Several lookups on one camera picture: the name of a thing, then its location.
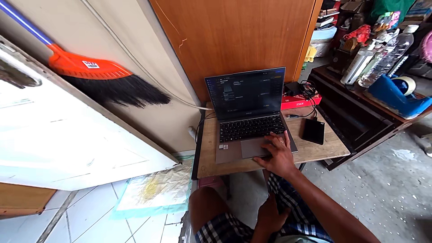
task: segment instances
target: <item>laptop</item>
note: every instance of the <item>laptop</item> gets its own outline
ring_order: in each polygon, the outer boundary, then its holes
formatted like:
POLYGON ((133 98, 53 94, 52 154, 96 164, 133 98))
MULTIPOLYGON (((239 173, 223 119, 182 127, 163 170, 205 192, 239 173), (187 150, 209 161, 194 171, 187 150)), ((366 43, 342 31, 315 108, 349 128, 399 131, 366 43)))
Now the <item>laptop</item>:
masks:
POLYGON ((271 131, 283 137, 287 130, 297 152, 280 112, 284 76, 279 67, 205 78, 218 120, 216 163, 270 155, 261 144, 271 131))

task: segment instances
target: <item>broom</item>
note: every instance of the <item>broom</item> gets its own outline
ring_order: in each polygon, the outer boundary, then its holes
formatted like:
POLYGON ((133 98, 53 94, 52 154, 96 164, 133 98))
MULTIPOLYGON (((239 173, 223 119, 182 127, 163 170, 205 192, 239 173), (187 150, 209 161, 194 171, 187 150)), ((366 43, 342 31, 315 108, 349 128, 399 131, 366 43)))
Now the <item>broom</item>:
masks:
POLYGON ((113 61, 62 50, 6 1, 0 0, 0 8, 54 52, 48 60, 54 72, 96 102, 145 107, 171 101, 168 95, 113 61))

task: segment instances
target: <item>touchpad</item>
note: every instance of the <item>touchpad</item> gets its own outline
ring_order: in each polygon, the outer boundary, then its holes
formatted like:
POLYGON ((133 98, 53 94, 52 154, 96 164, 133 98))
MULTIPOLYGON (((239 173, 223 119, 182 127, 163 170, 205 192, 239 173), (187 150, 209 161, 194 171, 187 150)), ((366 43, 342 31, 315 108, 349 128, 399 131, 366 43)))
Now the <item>touchpad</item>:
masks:
POLYGON ((269 141, 263 137, 244 140, 241 141, 240 143, 241 143, 241 156, 243 157, 243 159, 262 157, 271 154, 267 149, 261 148, 261 144, 269 143, 269 141))

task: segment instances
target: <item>hand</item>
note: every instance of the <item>hand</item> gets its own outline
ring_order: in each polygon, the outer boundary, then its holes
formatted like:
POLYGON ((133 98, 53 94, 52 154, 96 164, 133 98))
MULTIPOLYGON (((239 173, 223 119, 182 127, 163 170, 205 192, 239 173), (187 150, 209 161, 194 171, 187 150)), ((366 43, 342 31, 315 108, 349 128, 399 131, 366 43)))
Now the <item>hand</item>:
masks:
POLYGON ((285 139, 279 137, 273 132, 270 132, 269 136, 265 136, 266 139, 272 141, 272 144, 261 145, 261 147, 268 149, 273 155, 269 161, 265 161, 258 157, 255 157, 254 160, 268 171, 285 178, 292 172, 295 172, 297 168, 294 165, 288 132, 285 130, 283 134, 285 139))
POLYGON ((285 211, 279 215, 274 193, 271 192, 267 200, 258 210, 258 221, 257 225, 255 226, 255 230, 268 235, 280 230, 288 218, 290 212, 291 209, 286 208, 285 211))

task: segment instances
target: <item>laptop screen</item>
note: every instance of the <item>laptop screen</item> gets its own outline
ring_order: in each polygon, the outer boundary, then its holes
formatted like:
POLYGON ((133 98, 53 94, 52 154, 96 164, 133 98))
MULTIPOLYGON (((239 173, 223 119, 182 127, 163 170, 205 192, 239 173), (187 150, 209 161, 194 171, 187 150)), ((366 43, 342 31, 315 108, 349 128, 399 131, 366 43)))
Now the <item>laptop screen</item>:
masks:
POLYGON ((205 78, 218 120, 280 111, 285 68, 205 78))

